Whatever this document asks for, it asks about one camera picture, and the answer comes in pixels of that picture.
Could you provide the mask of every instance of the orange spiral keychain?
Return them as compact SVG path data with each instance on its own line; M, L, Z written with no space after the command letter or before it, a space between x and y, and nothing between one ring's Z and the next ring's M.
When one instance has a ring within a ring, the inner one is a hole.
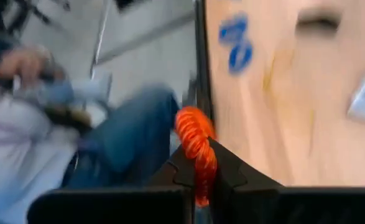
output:
M208 137L216 139L211 121L198 108L188 106L177 113L176 129L188 159L195 159L195 198L199 207L208 205L217 160Z

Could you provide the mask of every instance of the white shirt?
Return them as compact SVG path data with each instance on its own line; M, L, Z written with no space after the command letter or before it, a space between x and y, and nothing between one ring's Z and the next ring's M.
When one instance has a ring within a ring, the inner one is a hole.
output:
M38 108L0 98L0 223L26 223L30 204L61 185L74 142Z

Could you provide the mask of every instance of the blue number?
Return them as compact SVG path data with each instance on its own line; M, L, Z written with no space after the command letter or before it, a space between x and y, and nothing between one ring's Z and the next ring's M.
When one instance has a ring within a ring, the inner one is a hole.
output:
M219 41L224 44L235 44L243 40L247 29L247 16L244 14L226 21L219 28Z
M237 74L243 71L251 62L252 46L251 43L241 42L236 45L229 55L229 72Z

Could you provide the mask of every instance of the hand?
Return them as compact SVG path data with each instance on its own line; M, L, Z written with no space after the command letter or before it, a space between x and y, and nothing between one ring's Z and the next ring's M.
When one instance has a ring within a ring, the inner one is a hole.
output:
M0 78L13 79L21 76L22 87L35 85L40 74L46 69L48 55L37 49L14 49L3 55L0 62ZM59 71L53 71L55 78L63 78Z

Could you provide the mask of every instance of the wooden board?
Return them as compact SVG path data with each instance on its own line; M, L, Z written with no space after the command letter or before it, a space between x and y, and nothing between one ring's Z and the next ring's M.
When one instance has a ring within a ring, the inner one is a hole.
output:
M295 35L301 10L342 13L333 38ZM365 1L205 1L219 141L284 185L365 186L365 124L347 118L365 77ZM248 18L252 60L229 70L220 29Z

